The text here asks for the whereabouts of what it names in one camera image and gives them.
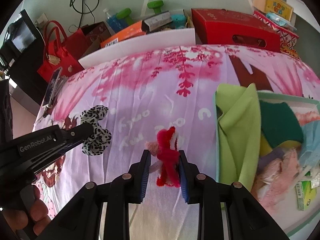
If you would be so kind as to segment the pink white chevron cloth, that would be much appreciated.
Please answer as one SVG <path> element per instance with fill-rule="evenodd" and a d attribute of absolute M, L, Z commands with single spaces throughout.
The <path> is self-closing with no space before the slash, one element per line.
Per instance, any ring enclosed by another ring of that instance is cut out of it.
<path fill-rule="evenodd" d="M 295 116 L 300 126 L 304 126 L 312 121 L 320 120 L 320 114 L 316 111 L 309 111 L 307 113 L 295 113 Z"/>

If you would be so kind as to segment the white foam board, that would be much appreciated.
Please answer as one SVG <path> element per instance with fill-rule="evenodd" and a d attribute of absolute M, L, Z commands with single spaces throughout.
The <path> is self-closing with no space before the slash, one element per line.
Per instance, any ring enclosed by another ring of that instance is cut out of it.
<path fill-rule="evenodd" d="M 195 44 L 196 35 L 194 28 L 166 30 L 133 37 L 101 48 L 81 58 L 79 63 L 86 69 L 136 53 L 144 53 L 174 46 L 192 46 Z"/>

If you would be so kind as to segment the blue water bottle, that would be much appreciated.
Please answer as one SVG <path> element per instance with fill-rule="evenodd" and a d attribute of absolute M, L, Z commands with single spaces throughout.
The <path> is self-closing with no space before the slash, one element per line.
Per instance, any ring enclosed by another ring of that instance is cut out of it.
<path fill-rule="evenodd" d="M 124 20 L 117 19 L 116 13 L 112 9 L 105 8 L 103 12 L 106 16 L 106 23 L 115 33 L 118 33 L 128 27 Z"/>

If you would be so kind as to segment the green dumbbell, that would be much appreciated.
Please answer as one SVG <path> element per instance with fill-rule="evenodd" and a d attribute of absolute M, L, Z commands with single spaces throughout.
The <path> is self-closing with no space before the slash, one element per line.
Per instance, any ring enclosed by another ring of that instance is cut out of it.
<path fill-rule="evenodd" d="M 155 1 L 151 1 L 147 4 L 147 7 L 149 9 L 152 9 L 154 11 L 155 14 L 160 14 L 161 11 L 161 7 L 163 7 L 164 2 L 163 0 L 155 0 Z"/>
<path fill-rule="evenodd" d="M 125 8 L 116 14 L 116 18 L 124 21 L 128 26 L 133 25 L 135 22 L 130 16 L 131 12 L 130 8 Z"/>

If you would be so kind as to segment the green yellow sponge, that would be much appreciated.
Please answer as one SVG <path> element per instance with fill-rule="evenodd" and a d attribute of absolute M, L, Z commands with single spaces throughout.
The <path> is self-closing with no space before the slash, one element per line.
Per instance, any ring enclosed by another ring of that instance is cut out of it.
<path fill-rule="evenodd" d="M 299 147 L 304 142 L 302 128 L 291 107 L 285 103 L 260 101 L 261 139 L 260 156 L 275 148 Z"/>

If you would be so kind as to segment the black appliance with screen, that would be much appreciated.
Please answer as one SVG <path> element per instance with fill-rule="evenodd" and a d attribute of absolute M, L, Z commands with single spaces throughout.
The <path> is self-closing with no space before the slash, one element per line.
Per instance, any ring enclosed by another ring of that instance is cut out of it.
<path fill-rule="evenodd" d="M 9 24 L 1 46 L 1 65 L 4 68 L 12 60 L 16 60 L 36 40 L 34 28 L 25 9 L 19 13 L 15 22 Z"/>

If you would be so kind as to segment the blue wet wipes pack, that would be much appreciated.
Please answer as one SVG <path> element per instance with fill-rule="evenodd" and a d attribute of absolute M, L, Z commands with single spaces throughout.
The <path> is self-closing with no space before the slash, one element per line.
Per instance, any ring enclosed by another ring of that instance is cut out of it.
<path fill-rule="evenodd" d="M 268 12 L 266 14 L 266 17 L 271 20 L 272 22 L 274 22 L 275 24 L 283 27 L 283 28 L 286 28 L 286 29 L 290 29 L 291 31 L 296 31 L 297 29 L 291 24 L 290 21 L 282 18 L 281 16 L 275 14 L 275 13 L 272 13 L 272 12 Z"/>

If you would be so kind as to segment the lime green cloth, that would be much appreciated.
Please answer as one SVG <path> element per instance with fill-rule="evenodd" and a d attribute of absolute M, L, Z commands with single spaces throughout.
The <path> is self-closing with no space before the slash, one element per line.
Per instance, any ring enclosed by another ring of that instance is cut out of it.
<path fill-rule="evenodd" d="M 216 131 L 220 183 L 238 181 L 251 190 L 258 166 L 261 137 L 261 114 L 254 83 L 248 87 L 222 83 L 217 87 Z"/>

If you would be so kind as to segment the smartphone on stand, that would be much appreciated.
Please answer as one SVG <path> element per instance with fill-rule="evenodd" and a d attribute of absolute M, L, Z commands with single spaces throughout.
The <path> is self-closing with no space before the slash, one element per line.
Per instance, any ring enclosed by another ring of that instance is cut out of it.
<path fill-rule="evenodd" d="M 52 77 L 48 83 L 48 87 L 43 98 L 43 102 L 41 105 L 42 108 L 52 108 L 58 93 L 67 81 L 67 77 L 65 75 L 62 75 L 62 70 L 63 68 L 59 67 L 55 71 L 53 71 Z"/>

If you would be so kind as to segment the pink fluffy cloth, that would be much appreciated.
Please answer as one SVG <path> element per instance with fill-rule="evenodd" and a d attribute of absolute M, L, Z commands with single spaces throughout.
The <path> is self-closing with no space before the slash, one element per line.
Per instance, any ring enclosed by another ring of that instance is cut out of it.
<path fill-rule="evenodd" d="M 293 187 L 299 172 L 297 150 L 275 148 L 271 153 L 259 158 L 251 194 L 265 210 L 273 213 L 276 205 Z"/>

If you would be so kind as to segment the green tissue pack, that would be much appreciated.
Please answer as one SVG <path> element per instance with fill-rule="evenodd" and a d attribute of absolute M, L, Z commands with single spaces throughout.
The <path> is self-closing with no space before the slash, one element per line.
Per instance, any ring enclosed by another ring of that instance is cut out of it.
<path fill-rule="evenodd" d="M 305 211 L 309 208 L 310 203 L 316 198 L 317 189 L 312 188 L 311 181 L 299 181 L 295 185 L 297 195 L 297 207 L 299 211 Z"/>

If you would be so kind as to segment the dark red paper bag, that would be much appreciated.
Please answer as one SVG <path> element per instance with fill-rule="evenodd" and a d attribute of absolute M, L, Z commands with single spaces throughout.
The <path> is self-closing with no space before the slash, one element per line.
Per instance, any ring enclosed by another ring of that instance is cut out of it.
<path fill-rule="evenodd" d="M 88 48 L 81 57 L 85 57 L 101 48 L 101 43 L 111 37 L 105 22 L 94 23 L 81 27 L 88 43 Z"/>

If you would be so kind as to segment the large red gift box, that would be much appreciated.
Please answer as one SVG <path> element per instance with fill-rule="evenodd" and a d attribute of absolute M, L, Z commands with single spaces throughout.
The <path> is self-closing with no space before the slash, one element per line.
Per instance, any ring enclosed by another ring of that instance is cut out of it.
<path fill-rule="evenodd" d="M 241 45 L 280 52 L 279 34 L 250 14 L 193 8 L 191 17 L 203 44 Z"/>

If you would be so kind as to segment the light blue face mask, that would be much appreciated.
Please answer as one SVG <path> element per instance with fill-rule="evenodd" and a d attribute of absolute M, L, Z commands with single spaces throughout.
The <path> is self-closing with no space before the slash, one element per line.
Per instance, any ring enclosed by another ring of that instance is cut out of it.
<path fill-rule="evenodd" d="M 298 160 L 302 168 L 302 175 L 305 175 L 319 163 L 319 120 L 304 125 L 302 131 L 304 141 Z"/>

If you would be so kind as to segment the black white leopard scrunchie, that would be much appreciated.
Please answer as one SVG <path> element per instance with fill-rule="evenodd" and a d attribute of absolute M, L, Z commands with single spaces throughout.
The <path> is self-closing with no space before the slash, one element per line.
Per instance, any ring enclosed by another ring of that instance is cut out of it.
<path fill-rule="evenodd" d="M 107 116 L 108 108 L 103 105 L 96 105 L 85 110 L 80 115 L 80 124 L 88 123 L 93 127 L 93 134 L 84 140 L 82 152 L 88 156 L 98 156 L 110 145 L 112 134 L 108 129 L 100 126 L 99 121 Z"/>

